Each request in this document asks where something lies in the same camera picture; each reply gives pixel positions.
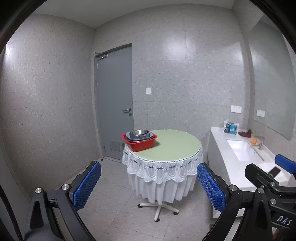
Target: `white lace tablecloth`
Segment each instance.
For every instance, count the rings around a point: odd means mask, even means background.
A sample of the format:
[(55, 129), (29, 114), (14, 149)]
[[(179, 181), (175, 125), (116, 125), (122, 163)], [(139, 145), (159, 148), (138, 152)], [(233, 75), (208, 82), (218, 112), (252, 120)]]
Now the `white lace tablecloth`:
[(159, 205), (163, 201), (173, 203), (181, 200), (193, 190), (196, 169), (202, 162), (202, 146), (187, 158), (173, 161), (148, 160), (137, 156), (126, 145), (122, 163), (127, 165), (130, 185), (138, 196), (148, 198), (149, 202)]

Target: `bathroom vanity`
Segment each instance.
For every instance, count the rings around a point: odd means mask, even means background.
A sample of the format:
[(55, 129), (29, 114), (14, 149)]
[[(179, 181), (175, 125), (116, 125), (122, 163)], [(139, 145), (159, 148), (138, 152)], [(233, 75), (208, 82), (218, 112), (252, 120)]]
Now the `bathroom vanity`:
[[(244, 191), (255, 191), (256, 187), (245, 177), (246, 166), (254, 163), (267, 173), (278, 167), (280, 172), (275, 179), (281, 186), (287, 186), (291, 174), (275, 164), (275, 155), (266, 146), (259, 150), (258, 146), (251, 146), (249, 140), (238, 134), (224, 133), (223, 128), (211, 127), (207, 157), (212, 171), (228, 185), (234, 184)], [(237, 216), (243, 213), (244, 209), (240, 209)], [(220, 211), (213, 208), (213, 218), (219, 215)]]

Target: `blue gripper pad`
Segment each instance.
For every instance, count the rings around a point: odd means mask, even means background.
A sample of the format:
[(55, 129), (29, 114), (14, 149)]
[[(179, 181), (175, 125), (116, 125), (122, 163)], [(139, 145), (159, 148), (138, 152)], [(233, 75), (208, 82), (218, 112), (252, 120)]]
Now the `blue gripper pad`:
[(285, 169), (287, 172), (291, 174), (296, 173), (296, 163), (294, 163), (287, 157), (284, 157), (281, 154), (277, 154), (274, 161), (278, 166)]
[(90, 169), (88, 173), (83, 173), (84, 179), (73, 192), (73, 208), (75, 211), (82, 209), (86, 204), (92, 190), (94, 189), (96, 183), (98, 182), (101, 176), (101, 165), (99, 162), (95, 162), (92, 167), (90, 167), (92, 163), (89, 165)]
[(213, 176), (209, 173), (207, 168), (210, 170), (210, 168), (205, 166), (204, 163), (199, 164), (197, 166), (197, 178), (202, 184), (202, 187), (209, 197), (213, 207), (216, 210), (223, 212), (226, 208), (225, 194), (220, 189), (216, 181), (214, 181)]

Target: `mirror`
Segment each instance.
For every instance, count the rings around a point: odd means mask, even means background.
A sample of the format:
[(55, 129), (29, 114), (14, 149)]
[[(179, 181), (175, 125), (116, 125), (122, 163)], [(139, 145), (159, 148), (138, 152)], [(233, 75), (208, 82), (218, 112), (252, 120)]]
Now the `mirror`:
[(254, 66), (254, 120), (291, 140), (296, 112), (295, 53), (265, 15), (249, 34)]

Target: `plastic bag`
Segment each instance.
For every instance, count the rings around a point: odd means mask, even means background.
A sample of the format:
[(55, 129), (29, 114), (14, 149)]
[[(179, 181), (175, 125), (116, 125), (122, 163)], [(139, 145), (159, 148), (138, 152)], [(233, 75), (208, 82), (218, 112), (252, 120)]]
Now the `plastic bag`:
[(224, 132), (225, 133), (236, 135), (238, 128), (239, 128), (238, 123), (232, 123), (232, 122), (229, 122), (228, 120), (224, 121)]

